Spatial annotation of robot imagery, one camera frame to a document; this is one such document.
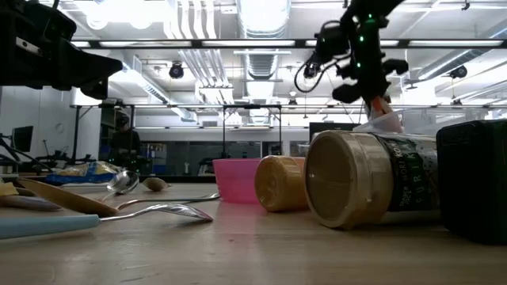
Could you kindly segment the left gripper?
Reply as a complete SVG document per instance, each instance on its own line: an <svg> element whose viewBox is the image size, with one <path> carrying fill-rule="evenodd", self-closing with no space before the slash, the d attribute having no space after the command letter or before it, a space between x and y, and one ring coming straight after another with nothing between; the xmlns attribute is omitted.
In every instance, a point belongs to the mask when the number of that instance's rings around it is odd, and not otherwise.
<svg viewBox="0 0 507 285"><path fill-rule="evenodd" d="M108 77L123 70L118 59L90 54L61 40L43 49L13 30L1 33L1 85L59 91L80 89L97 100L108 97Z"/></svg>

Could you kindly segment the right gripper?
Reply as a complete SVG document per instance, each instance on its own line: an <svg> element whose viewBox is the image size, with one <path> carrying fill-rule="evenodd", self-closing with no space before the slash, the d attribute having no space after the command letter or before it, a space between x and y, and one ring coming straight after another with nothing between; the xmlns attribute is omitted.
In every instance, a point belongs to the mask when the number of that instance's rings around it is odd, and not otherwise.
<svg viewBox="0 0 507 285"><path fill-rule="evenodd" d="M379 31L388 23L389 20L381 15L348 15L341 18L341 28L349 40L350 62L340 69L340 75L356 82L338 86L332 92L333 99L354 102L361 98L369 111L389 109L385 93L390 82L386 76L392 72L402 74L408 71L408 62L384 58Z"/></svg>

